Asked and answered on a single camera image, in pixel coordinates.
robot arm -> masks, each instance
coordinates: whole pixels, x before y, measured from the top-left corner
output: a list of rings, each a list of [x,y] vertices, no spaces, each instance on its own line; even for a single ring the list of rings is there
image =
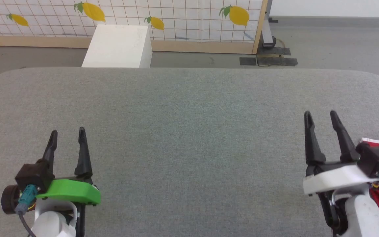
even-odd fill
[[[84,237],[86,205],[100,204],[100,191],[93,185],[86,131],[80,127],[80,153],[74,177],[55,179],[54,153],[58,133],[54,130],[35,164],[25,164],[15,177],[17,185],[4,189],[1,207],[6,214],[19,215],[31,237]],[[35,210],[30,229],[23,215]]]
[[[355,149],[337,113],[331,111],[330,116],[339,139],[340,162],[326,162],[312,116],[305,112],[304,192],[318,195],[334,236],[379,237],[379,208],[369,195],[370,184],[379,183],[379,147],[359,144]]]

green plastic bracket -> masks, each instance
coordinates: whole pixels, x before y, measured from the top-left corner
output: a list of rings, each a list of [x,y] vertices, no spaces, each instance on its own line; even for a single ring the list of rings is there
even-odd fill
[[[64,201],[74,201],[87,205],[100,204],[100,191],[90,183],[69,179],[55,179],[44,194],[36,198],[53,198]]]

metal stand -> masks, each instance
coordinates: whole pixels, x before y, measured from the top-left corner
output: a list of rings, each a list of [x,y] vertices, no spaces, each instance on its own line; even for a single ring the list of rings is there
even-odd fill
[[[272,36],[271,30],[270,30],[270,24],[269,24],[269,17],[270,17],[270,10],[271,10],[272,3],[273,3],[273,0],[269,0],[267,2],[266,15],[264,17],[263,28],[261,31],[261,42],[263,42],[264,48],[274,48],[274,46],[276,45],[276,38]]]

gray floor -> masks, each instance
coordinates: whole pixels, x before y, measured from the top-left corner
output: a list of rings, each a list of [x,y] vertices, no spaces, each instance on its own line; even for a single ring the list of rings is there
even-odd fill
[[[297,68],[351,69],[379,75],[379,27],[272,26],[277,46],[289,47]],[[0,47],[0,73],[23,67],[81,66],[85,49]],[[240,66],[235,54],[154,52],[152,67]]]

white tiled backdrop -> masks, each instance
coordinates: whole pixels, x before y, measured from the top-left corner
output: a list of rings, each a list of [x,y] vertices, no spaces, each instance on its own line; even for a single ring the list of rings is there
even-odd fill
[[[149,25],[152,40],[193,42],[254,42],[262,0],[81,0],[99,6],[106,22],[94,21],[78,11],[80,0],[0,0],[0,36],[92,37],[97,24]],[[222,7],[248,11],[247,26],[235,25]],[[6,18],[24,17],[29,27]],[[164,30],[144,22],[146,17],[164,22]]]

